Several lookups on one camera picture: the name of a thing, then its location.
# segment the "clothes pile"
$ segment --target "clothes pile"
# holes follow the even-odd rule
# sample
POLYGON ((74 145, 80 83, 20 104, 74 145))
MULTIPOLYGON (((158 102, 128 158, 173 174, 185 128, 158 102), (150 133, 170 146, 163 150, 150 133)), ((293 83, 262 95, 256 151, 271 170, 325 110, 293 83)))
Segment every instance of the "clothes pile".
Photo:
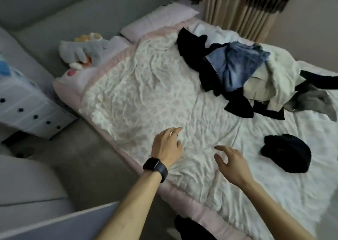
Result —
POLYGON ((193 33, 189 30, 179 32, 180 55, 199 72, 204 91, 212 90, 229 101, 226 111, 243 118, 253 118, 255 112, 284 120, 284 108, 313 110, 337 120, 330 96, 317 88, 338 89, 338 77, 302 71, 282 48, 226 40, 222 36, 226 30, 212 36, 201 24, 193 33))

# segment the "black watch strap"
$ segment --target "black watch strap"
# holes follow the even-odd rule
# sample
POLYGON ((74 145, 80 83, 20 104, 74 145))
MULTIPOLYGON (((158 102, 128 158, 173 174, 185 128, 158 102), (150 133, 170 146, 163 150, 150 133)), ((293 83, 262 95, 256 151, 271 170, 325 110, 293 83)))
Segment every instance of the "black watch strap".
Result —
POLYGON ((143 165, 144 170, 158 171, 162 175, 161 183, 168 176, 167 167, 158 158, 150 157, 143 165))

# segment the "left hand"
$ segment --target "left hand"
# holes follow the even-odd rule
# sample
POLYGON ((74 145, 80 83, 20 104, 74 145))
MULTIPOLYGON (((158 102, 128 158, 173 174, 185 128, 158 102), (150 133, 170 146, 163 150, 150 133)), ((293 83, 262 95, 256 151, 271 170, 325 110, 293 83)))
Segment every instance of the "left hand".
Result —
POLYGON ((180 140, 177 141, 178 134, 182 129, 182 127, 169 128, 154 138, 151 157, 158 158, 168 170, 182 156, 183 145, 180 140))

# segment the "pink pillow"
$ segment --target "pink pillow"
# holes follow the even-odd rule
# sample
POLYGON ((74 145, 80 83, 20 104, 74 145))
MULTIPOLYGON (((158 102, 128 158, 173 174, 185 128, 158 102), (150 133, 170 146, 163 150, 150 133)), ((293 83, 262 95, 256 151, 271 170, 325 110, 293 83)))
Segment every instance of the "pink pillow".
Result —
MULTIPOLYGON (((118 53, 133 45, 121 36, 114 36, 109 40, 109 48, 104 50, 102 65, 118 53)), ((87 67, 83 70, 69 69, 59 78, 59 81, 68 85, 77 94, 81 95, 89 80, 96 74, 98 67, 87 67)))
POLYGON ((146 33, 158 30, 164 26, 174 26, 184 20, 191 19, 199 12, 176 2, 158 7, 148 15, 134 21, 121 30, 121 34, 132 43, 146 33))

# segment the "white bedsheet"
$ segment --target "white bedsheet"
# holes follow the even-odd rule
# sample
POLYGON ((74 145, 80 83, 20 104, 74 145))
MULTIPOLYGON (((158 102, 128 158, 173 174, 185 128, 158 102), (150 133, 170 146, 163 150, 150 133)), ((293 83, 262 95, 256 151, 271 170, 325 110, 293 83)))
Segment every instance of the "white bedsheet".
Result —
POLYGON ((176 38, 177 33, 171 33, 141 42, 133 55, 87 90, 81 112, 139 164, 149 157, 156 133, 183 126, 184 156, 168 179, 254 239, 272 239, 252 204, 219 173, 213 160, 214 145, 239 149, 256 181, 315 235, 315 223, 338 184, 336 123, 313 111, 285 111, 285 121, 228 113, 223 97, 201 90, 197 73, 179 56, 176 38), (260 155, 264 136, 283 133, 309 145, 312 161, 307 173, 286 173, 260 155))

